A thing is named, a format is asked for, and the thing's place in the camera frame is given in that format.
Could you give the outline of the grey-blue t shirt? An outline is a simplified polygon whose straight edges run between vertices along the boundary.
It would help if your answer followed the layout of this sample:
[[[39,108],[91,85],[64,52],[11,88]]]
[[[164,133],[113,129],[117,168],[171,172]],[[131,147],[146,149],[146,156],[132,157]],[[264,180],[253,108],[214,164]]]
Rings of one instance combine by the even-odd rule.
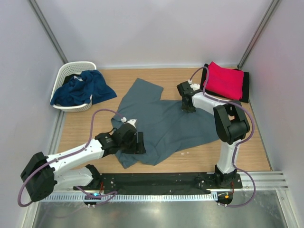
[[[187,113],[181,101],[162,100],[162,92],[161,86],[136,79],[111,119],[115,128],[122,125],[122,115],[136,119],[137,130],[143,132],[144,154],[116,153],[125,169],[137,162],[155,166],[175,152],[219,139],[212,114],[202,109]]]

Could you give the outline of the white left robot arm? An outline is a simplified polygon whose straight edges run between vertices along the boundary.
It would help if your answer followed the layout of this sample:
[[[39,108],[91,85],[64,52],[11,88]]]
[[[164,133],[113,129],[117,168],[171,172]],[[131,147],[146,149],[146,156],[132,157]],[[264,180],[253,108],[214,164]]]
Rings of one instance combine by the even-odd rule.
[[[27,190],[31,202],[41,201],[54,190],[64,188],[83,186],[96,190],[101,184],[97,169],[92,165],[80,170],[74,168],[117,152],[146,152],[143,132],[137,131],[132,120],[68,151],[50,156],[45,156],[43,152],[34,154],[20,175],[22,190]]]

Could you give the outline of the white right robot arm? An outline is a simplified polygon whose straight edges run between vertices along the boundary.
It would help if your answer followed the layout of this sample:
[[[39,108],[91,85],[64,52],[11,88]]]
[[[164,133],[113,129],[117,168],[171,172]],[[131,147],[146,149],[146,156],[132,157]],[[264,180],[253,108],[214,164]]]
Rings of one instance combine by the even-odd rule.
[[[215,166],[214,182],[229,187],[237,178],[236,158],[241,142],[250,130],[245,109],[239,101],[218,99],[189,81],[177,85],[182,110],[193,113],[202,109],[214,116],[216,133],[221,140],[220,158]]]

